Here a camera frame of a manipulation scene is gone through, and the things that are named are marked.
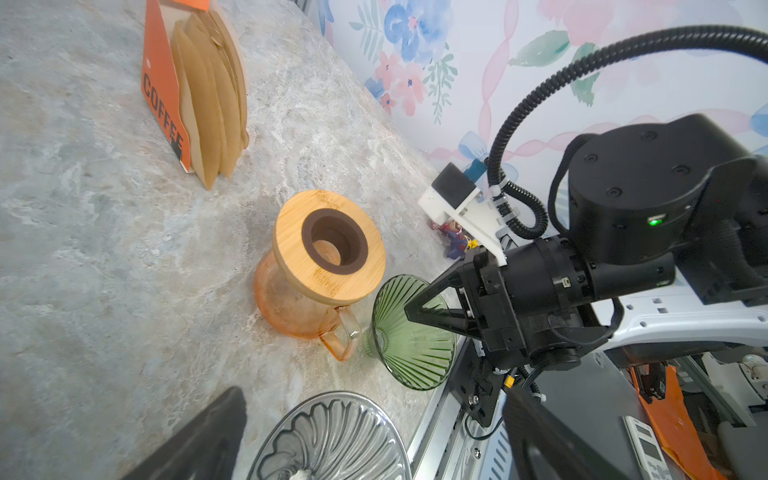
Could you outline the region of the wooden ring holder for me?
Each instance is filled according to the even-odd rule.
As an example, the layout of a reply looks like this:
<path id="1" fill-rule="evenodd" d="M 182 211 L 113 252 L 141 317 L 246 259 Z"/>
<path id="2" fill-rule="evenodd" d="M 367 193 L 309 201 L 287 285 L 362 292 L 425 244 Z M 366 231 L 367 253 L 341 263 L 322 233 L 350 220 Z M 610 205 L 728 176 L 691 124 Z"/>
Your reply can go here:
<path id="1" fill-rule="evenodd" d="M 372 219 L 326 190 L 302 191 L 282 206 L 272 251 L 292 286 L 328 305 L 360 301 L 379 286 L 386 270 L 386 249 Z"/>

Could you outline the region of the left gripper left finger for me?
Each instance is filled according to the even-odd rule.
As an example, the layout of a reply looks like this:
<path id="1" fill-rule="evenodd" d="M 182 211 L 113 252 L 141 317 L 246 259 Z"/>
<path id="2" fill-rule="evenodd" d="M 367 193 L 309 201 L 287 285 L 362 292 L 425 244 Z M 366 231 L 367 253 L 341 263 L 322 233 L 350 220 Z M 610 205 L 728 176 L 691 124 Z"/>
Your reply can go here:
<path id="1" fill-rule="evenodd" d="M 246 423 L 244 393 L 230 387 L 125 477 L 230 479 Z"/>

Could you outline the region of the green glass dripper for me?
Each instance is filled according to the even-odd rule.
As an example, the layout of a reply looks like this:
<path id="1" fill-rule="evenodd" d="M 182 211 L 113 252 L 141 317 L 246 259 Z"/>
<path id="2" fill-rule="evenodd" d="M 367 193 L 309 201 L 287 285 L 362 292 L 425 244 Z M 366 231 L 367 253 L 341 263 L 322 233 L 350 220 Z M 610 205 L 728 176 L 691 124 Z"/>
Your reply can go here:
<path id="1" fill-rule="evenodd" d="M 425 280 L 408 274 L 387 280 L 376 295 L 371 326 L 362 339 L 368 356 L 416 391 L 435 389 L 446 380 L 457 343 L 451 332 L 408 320 L 406 304 L 427 286 Z"/>

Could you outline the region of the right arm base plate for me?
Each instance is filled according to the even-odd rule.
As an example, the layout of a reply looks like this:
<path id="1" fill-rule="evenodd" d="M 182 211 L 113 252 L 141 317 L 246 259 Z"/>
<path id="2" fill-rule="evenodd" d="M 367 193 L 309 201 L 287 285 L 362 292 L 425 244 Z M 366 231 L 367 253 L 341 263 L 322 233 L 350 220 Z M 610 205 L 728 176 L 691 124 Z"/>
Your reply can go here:
<path id="1" fill-rule="evenodd" d="M 474 339 L 465 339 L 447 387 L 461 410 L 482 427 L 490 427 L 507 370 L 495 367 Z"/>

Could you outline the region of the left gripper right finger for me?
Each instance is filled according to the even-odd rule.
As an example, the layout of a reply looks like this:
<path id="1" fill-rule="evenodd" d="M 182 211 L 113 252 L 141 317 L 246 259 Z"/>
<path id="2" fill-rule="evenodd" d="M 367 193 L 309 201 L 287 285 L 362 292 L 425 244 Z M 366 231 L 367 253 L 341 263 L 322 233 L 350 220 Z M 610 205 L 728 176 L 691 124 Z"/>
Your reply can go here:
<path id="1" fill-rule="evenodd" d="M 504 425 L 520 479 L 634 479 L 636 467 L 619 419 L 595 408 L 570 408 L 566 419 L 530 393 L 507 394 Z"/>

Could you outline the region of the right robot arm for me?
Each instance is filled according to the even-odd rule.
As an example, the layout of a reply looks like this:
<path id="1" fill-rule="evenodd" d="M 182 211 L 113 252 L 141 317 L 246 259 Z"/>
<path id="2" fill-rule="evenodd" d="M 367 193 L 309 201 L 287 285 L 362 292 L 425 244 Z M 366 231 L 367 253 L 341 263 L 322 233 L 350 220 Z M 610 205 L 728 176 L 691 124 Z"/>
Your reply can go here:
<path id="1" fill-rule="evenodd" d="M 682 274 L 706 305 L 767 301 L 767 161 L 707 117 L 576 137 L 555 176 L 568 223 L 493 254 L 480 247 L 405 306 L 408 320 L 478 340 L 502 370 L 570 369 L 605 344 L 597 301 Z"/>

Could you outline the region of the orange glass carafe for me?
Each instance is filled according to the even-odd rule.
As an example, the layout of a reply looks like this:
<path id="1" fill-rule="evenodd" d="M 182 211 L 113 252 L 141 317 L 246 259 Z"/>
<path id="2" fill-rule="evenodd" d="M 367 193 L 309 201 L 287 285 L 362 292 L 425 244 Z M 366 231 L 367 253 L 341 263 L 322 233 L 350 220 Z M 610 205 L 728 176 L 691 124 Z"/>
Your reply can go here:
<path id="1" fill-rule="evenodd" d="M 357 349 L 361 327 L 347 306 L 311 299 L 292 285 L 270 250 L 254 274 L 254 297 L 264 319 L 283 335 L 320 340 L 339 361 Z"/>

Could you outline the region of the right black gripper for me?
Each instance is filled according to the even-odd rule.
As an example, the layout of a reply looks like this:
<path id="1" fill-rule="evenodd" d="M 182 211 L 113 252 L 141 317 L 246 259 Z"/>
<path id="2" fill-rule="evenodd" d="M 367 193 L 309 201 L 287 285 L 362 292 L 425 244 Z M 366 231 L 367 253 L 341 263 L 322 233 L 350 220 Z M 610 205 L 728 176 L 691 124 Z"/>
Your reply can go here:
<path id="1" fill-rule="evenodd" d="M 479 340 L 498 369 L 569 369 L 594 348 L 594 288 L 587 263 L 561 236 L 506 253 L 468 253 L 404 307 L 410 322 Z M 452 291 L 459 307 L 439 300 Z"/>

